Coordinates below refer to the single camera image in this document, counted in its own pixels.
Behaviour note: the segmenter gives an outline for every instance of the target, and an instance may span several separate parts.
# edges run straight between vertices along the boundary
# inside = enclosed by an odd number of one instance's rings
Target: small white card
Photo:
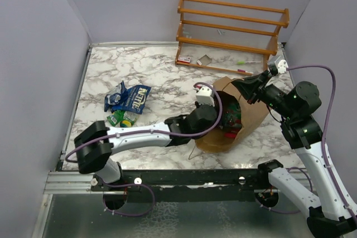
[[[190,63],[191,62],[191,57],[186,57],[186,56],[179,56],[178,57],[178,61],[183,61],[183,62],[186,62],[186,63]]]

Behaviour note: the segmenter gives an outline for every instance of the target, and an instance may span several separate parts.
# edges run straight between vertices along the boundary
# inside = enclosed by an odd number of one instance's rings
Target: blue snack bag
[[[114,89],[106,94],[104,98],[104,111],[107,111],[113,105],[118,105],[126,101],[127,96],[128,90],[124,85],[124,81],[122,81]]]
[[[142,114],[145,107],[145,101],[150,93],[151,87],[144,85],[136,85],[127,90],[125,101],[120,100],[120,103],[113,105],[112,113],[116,110],[131,111],[136,114]]]

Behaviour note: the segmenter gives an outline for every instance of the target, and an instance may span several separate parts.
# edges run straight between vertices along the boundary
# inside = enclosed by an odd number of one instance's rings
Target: marble floor
[[[195,106],[196,82],[213,83],[231,73],[175,65],[177,47],[95,47],[91,52],[83,88],[75,114],[67,153],[74,149],[74,138],[96,120],[106,120],[110,114],[103,110],[105,94],[122,80],[129,88],[137,84],[151,86],[143,114],[136,126],[161,122],[168,117],[191,112]],[[200,57],[212,58],[211,66],[261,72],[262,64],[237,65],[237,61],[261,61],[260,55],[218,50],[202,46],[187,46],[181,51],[195,63]],[[284,91],[292,88],[289,74],[272,81]],[[281,134],[279,124],[267,116],[262,125],[241,143],[226,153],[209,154],[195,148],[194,141],[179,147],[150,147],[125,151],[111,156],[124,169],[205,169],[254,168],[270,159],[285,167],[303,166]],[[62,170],[76,170],[77,165],[65,162]]]

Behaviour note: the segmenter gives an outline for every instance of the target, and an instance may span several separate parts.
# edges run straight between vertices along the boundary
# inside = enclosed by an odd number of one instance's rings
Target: black metal bar
[[[115,191],[94,175],[92,191]],[[157,202],[254,201],[254,190],[270,187],[258,169],[124,170],[123,179],[112,185],[133,183],[140,178],[152,188]],[[127,188],[128,202],[150,202],[149,191],[138,185]]]

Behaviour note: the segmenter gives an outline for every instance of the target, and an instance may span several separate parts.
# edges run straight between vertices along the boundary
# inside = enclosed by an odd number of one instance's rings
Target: brown paper bag
[[[235,98],[239,102],[242,112],[242,129],[235,139],[225,137],[225,132],[218,127],[208,132],[204,137],[195,140],[197,147],[204,152],[219,153],[228,151],[233,145],[242,141],[260,126],[269,113],[266,105],[262,102],[248,104],[239,90],[231,84],[232,81],[226,76],[214,82],[213,86],[218,91],[224,108],[229,104],[229,99]]]

